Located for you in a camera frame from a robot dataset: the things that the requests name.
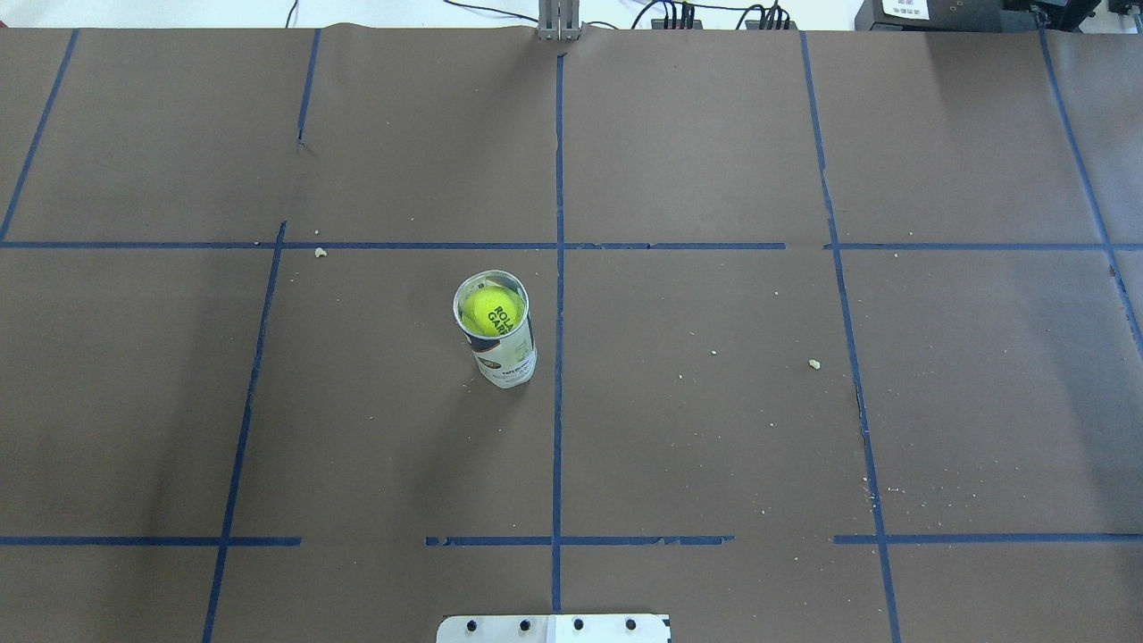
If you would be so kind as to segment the yellow tennis ball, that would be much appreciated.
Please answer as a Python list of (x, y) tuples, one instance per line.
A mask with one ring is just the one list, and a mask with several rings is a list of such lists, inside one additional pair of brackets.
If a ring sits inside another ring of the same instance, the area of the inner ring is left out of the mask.
[(459, 304), (461, 322), (470, 333), (501, 338), (518, 329), (525, 318), (525, 302), (513, 289), (502, 286), (475, 288)]

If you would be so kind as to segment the clear tennis ball can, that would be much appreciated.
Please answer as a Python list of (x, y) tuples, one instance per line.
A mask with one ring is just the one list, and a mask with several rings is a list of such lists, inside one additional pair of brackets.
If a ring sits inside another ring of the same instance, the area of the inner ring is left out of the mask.
[(538, 363), (530, 294), (514, 274), (488, 270), (466, 278), (451, 303), (480, 373), (499, 389), (530, 381)]

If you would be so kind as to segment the black computer box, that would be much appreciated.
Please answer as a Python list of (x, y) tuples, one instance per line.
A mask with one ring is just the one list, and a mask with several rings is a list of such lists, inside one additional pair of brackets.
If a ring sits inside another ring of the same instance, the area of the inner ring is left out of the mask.
[(1098, 1), (863, 1), (854, 30), (901, 32), (1076, 32)]

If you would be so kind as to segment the aluminium frame post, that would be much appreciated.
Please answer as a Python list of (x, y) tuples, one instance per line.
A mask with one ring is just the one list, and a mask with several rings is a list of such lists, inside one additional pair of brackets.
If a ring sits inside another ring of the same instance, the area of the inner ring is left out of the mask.
[(574, 41), (582, 37), (583, 23), (580, 19), (580, 0), (539, 0), (538, 1), (538, 39), (539, 41)]

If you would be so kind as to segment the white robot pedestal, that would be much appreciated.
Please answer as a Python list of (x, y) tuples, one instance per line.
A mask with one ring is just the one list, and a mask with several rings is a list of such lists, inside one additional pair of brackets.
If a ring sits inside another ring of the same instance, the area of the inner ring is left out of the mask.
[(671, 642), (668, 614), (453, 614), (437, 642)]

